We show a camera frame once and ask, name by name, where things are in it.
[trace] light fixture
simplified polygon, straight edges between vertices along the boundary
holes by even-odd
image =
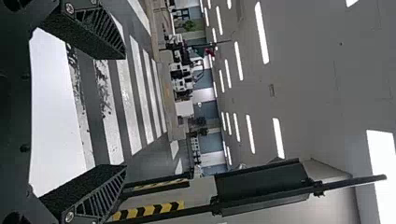
[[[223,141],[223,149],[224,149],[224,156],[225,157],[228,157],[228,154],[227,154],[227,147],[225,146],[225,142]]]
[[[220,32],[220,35],[223,35],[222,23],[221,23],[221,15],[220,15],[220,8],[219,7],[216,7],[216,13],[218,14],[219,32]]]
[[[209,27],[209,17],[207,16],[207,8],[205,7],[204,9],[204,13],[205,13],[205,21],[206,21],[206,26]]]
[[[199,4],[201,6],[201,12],[204,13],[204,4],[202,3],[202,0],[199,0]]]
[[[254,137],[253,137],[253,130],[251,128],[250,115],[247,115],[247,132],[248,132],[248,140],[250,142],[251,153],[256,154],[256,147],[254,146]]]
[[[225,92],[225,89],[224,89],[224,80],[223,80],[223,77],[222,77],[222,72],[221,72],[221,70],[219,70],[219,76],[220,76],[221,91],[224,93],[224,92]]]
[[[218,89],[216,88],[216,82],[213,82],[213,90],[215,91],[215,97],[218,98]]]
[[[224,132],[227,131],[227,128],[225,126],[225,118],[224,118],[224,113],[221,112],[221,121],[222,121],[222,125],[223,125],[223,130]]]
[[[228,82],[228,88],[232,88],[233,85],[231,83],[231,75],[230,75],[230,67],[228,65],[228,60],[224,60],[224,64],[225,64],[225,73],[227,75],[227,82]]]
[[[260,2],[257,2],[256,6],[254,7],[254,11],[256,13],[256,22],[257,29],[259,31],[260,45],[262,47],[262,61],[264,62],[264,64],[267,64],[270,62],[270,56],[268,54],[267,37],[265,35],[265,28],[262,17],[262,5],[260,4]]]
[[[225,116],[227,117],[228,134],[232,135],[233,131],[231,130],[230,114],[227,112],[225,113]]]
[[[233,46],[235,47],[235,56],[236,56],[236,65],[238,67],[239,73],[239,80],[244,80],[244,72],[242,70],[242,63],[241,63],[241,55],[239,54],[239,45],[238,42],[234,42]]]
[[[273,118],[274,132],[276,139],[277,156],[281,159],[285,159],[285,151],[283,149],[282,132],[280,130],[279,119]]]
[[[228,153],[228,163],[230,163],[230,165],[233,165],[233,160],[231,159],[231,153],[229,147],[227,147],[227,153]]]
[[[233,113],[233,124],[235,125],[236,141],[241,142],[241,136],[239,134],[238,117],[236,116],[235,113]]]

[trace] machine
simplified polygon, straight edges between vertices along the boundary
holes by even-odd
[[[99,165],[37,198],[28,183],[34,150],[29,58],[29,39],[34,29],[41,27],[97,60],[125,59],[125,46],[111,15],[97,0],[2,0],[0,18],[0,49],[4,55],[0,60],[1,223],[105,223],[128,197],[188,187],[186,177],[190,175],[178,176],[176,181],[171,176],[147,183],[126,183],[125,166]],[[249,179],[251,184],[233,184],[241,179]],[[110,223],[146,223],[204,212],[232,216],[384,179],[384,175],[378,175],[323,184],[310,179],[298,160],[282,161],[217,175],[218,195],[211,204]]]

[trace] gray floor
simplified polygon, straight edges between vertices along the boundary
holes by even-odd
[[[189,170],[187,150],[181,147],[173,160],[167,134],[136,153],[128,163],[128,181],[135,182],[174,175],[179,159],[183,172]]]

